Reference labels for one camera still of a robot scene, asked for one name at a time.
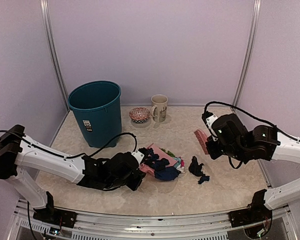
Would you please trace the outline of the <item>pink hand brush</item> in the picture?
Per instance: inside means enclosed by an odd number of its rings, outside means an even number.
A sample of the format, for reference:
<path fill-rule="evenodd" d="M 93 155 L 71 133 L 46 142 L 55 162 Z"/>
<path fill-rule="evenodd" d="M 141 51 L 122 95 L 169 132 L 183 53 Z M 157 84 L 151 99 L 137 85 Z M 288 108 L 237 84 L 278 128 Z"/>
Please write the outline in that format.
<path fill-rule="evenodd" d="M 204 152 L 205 155 L 208 155 L 208 149 L 207 149 L 207 146 L 206 146 L 206 142 L 208 140 L 208 136 L 207 134 L 202 130 L 202 129 L 197 129 L 193 132 Z"/>

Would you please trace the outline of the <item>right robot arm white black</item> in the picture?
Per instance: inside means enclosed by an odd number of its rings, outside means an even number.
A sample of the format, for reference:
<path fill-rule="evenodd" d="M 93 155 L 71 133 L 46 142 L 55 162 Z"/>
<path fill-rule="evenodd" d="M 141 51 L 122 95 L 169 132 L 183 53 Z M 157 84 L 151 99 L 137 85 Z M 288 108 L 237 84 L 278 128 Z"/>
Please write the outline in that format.
<path fill-rule="evenodd" d="M 241 111 L 261 124 L 249 131 L 234 114 L 216 116 L 204 109 L 201 116 L 210 136 L 205 142 L 207 153 L 215 160 L 222 155 L 237 160 L 240 165 L 251 160 L 281 160 L 300 164 L 300 138 L 291 136 L 274 123 Z M 255 192 L 246 218 L 256 222 L 267 208 L 274 210 L 300 199 L 300 178 L 284 185 Z"/>

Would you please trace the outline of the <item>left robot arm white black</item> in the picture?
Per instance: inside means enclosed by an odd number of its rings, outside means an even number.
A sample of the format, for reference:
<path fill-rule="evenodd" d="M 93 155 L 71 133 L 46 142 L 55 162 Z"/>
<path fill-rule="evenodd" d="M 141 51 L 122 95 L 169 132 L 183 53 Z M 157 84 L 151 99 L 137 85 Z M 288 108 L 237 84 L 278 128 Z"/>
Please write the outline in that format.
<path fill-rule="evenodd" d="M 101 191 L 122 186 L 136 191 L 146 176 L 140 170 L 144 154 L 138 150 L 119 152 L 112 158 L 95 159 L 85 153 L 70 155 L 33 140 L 24 130 L 19 124 L 0 130 L 0 179 L 10 182 L 51 223 L 60 218 L 60 211 L 54 207 L 52 195 L 36 184 L 27 167 Z"/>

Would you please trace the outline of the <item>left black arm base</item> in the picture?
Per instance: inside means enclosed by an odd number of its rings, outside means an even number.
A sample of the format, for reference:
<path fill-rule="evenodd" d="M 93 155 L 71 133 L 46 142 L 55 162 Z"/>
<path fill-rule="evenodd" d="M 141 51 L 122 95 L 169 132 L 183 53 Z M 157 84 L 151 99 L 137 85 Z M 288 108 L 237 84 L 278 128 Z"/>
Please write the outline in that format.
<path fill-rule="evenodd" d="M 56 208 L 53 196 L 47 191 L 43 208 L 34 208 L 33 218 L 59 227 L 74 228 L 77 213 L 70 210 Z"/>

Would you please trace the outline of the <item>pink dustpan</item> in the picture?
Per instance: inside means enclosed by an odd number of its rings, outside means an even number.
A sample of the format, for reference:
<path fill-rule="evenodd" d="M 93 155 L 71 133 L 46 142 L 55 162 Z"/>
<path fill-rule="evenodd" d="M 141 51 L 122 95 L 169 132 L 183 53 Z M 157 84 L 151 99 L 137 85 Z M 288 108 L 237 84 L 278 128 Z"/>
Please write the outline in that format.
<path fill-rule="evenodd" d="M 157 154 L 159 156 L 159 160 L 161 160 L 162 158 L 167 159 L 169 161 L 167 167 L 173 167 L 177 163 L 177 161 L 173 157 L 169 156 L 167 153 L 162 151 L 154 143 L 149 145 L 146 149 L 152 149 L 154 154 Z M 139 165 L 139 169 L 146 174 L 150 174 L 153 177 L 155 176 L 155 170 L 144 163 Z"/>

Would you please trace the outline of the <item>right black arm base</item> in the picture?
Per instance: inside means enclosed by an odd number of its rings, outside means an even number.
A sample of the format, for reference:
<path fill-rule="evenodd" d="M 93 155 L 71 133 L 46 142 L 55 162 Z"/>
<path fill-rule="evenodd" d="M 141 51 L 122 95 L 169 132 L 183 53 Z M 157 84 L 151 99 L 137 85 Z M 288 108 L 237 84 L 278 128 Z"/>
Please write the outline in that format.
<path fill-rule="evenodd" d="M 246 208 L 233 210 L 228 213 L 232 228 L 259 223 L 272 218 L 272 210 L 265 206 L 264 196 L 266 191 L 266 189 L 262 189 L 255 192 L 252 202 Z"/>

